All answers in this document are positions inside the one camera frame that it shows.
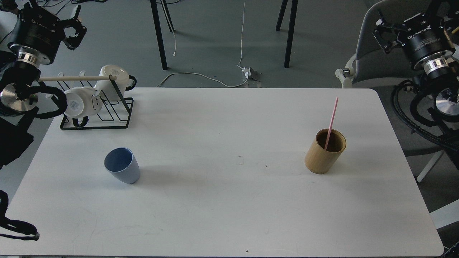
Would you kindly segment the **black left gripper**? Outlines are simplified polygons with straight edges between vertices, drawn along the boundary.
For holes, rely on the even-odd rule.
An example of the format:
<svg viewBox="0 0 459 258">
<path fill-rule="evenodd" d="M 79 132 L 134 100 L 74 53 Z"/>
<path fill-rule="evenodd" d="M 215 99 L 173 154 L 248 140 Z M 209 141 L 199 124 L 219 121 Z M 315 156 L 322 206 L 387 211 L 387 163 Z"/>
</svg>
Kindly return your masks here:
<svg viewBox="0 0 459 258">
<path fill-rule="evenodd" d="M 43 7 L 24 6 L 7 44 L 8 49 L 15 54 L 26 51 L 37 56 L 40 64 L 52 64 L 61 41 L 72 50 L 82 43 L 87 28 L 79 19 L 80 11 L 81 5 L 77 4 L 69 19 L 60 20 Z M 73 28 L 74 35 L 65 37 L 65 28 Z"/>
</svg>

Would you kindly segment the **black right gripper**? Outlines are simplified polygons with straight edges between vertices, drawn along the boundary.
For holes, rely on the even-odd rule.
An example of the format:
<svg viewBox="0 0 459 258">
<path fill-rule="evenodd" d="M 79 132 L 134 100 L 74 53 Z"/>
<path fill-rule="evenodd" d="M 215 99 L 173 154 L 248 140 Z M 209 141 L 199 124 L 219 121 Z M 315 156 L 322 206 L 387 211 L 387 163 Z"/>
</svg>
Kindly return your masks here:
<svg viewBox="0 0 459 258">
<path fill-rule="evenodd" d="M 398 24 L 387 22 L 381 10 L 378 15 L 380 19 L 372 34 L 380 48 L 389 54 L 393 48 L 401 47 L 413 70 L 423 69 L 429 60 L 447 59 L 455 52 L 443 19 L 438 16 L 418 13 Z"/>
</svg>

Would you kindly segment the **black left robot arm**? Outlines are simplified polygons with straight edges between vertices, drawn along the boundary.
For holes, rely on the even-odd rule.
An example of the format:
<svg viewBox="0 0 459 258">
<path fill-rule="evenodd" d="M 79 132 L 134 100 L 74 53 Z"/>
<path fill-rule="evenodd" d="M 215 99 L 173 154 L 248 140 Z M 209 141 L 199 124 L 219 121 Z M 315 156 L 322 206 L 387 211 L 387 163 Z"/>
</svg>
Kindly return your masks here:
<svg viewBox="0 0 459 258">
<path fill-rule="evenodd" d="M 8 52 L 1 52 L 1 165 L 8 165 L 33 142 L 28 129 L 34 119 L 49 119 L 66 111 L 62 90 L 40 81 L 40 65 L 54 62 L 59 45 L 76 49 L 87 28 L 79 20 L 81 6 L 61 20 L 30 0 L 18 11 Z"/>
</svg>

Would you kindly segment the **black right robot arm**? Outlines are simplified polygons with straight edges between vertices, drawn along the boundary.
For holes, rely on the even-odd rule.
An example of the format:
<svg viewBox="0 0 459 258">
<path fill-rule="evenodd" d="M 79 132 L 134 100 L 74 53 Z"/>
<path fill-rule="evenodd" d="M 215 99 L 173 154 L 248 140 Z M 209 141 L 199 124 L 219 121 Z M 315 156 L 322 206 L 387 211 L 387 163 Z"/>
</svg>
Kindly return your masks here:
<svg viewBox="0 0 459 258">
<path fill-rule="evenodd" d="M 421 137 L 458 153 L 458 130 L 446 123 L 458 122 L 458 63 L 448 62 L 455 53 L 454 43 L 446 29 L 447 21 L 437 15 L 436 7 L 429 7 L 401 23 L 390 23 L 378 11 L 380 19 L 372 31 L 385 53 L 399 47 L 414 71 L 421 71 L 413 80 L 415 97 L 410 103 L 409 119 L 400 110 L 397 96 L 392 94 L 392 105 L 402 121 Z"/>
</svg>

